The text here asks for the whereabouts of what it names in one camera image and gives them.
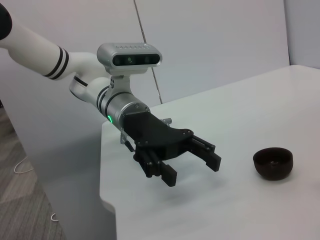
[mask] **black bowl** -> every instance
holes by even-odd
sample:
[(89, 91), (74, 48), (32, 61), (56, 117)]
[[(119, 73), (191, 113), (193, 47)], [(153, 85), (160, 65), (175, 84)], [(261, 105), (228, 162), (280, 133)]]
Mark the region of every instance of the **black bowl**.
[(253, 156), (257, 172), (267, 180), (286, 178), (294, 166), (292, 153), (284, 148), (270, 147), (258, 151)]

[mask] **floor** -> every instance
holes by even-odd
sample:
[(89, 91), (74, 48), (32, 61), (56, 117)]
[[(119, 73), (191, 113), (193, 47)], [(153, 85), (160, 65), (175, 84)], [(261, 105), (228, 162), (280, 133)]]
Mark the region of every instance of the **floor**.
[[(26, 156), (16, 132), (0, 108), (0, 240), (65, 240), (35, 171), (15, 174)], [(17, 169), (32, 168), (26, 159)]]

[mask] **white wall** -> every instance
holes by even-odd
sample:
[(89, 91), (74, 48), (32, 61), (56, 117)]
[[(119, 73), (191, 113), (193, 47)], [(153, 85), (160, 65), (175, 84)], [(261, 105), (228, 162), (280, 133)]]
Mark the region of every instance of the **white wall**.
[(282, 0), (136, 0), (163, 102), (289, 65)]
[[(2, 0), (25, 26), (69, 52), (106, 42), (143, 42), (132, 0)], [(68, 240), (115, 239), (115, 217), (99, 197), (106, 120), (69, 91), (72, 76), (44, 78), (0, 49), (0, 99)], [(151, 72), (132, 77), (146, 104), (160, 103)]]
[(320, 68), (320, 1), (284, 0), (290, 63)]

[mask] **white cable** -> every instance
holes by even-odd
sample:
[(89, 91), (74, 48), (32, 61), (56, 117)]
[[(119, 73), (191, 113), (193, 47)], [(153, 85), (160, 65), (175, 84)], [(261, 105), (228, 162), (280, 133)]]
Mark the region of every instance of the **white cable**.
[(22, 171), (22, 172), (16, 171), (16, 168), (17, 168), (24, 160), (26, 160), (27, 158), (28, 158), (28, 156), (26, 156), (24, 159), (22, 159), (22, 161), (19, 162), (19, 163), (14, 167), (14, 170), (13, 170), (13, 171), (14, 171), (15, 174), (25, 174), (25, 173), (30, 172), (30, 171), (33, 170), (33, 168), (31, 168), (31, 169), (29, 169), (28, 171)]
[(55, 214), (55, 213), (52, 214), (52, 216), (51, 216), (51, 221), (53, 221), (53, 222), (59, 222), (59, 220), (54, 220), (54, 215), (56, 215), (56, 214)]

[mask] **white table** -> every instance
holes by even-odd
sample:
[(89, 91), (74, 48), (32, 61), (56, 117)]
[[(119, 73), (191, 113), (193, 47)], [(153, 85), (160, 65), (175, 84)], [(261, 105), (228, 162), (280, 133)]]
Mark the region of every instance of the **white table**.
[[(165, 162), (178, 174), (168, 187), (145, 177), (105, 123), (100, 197), (115, 210), (118, 240), (320, 239), (320, 70), (285, 67), (151, 112), (216, 145), (220, 170), (185, 153)], [(256, 172), (253, 155), (268, 147), (293, 153), (288, 178)]]

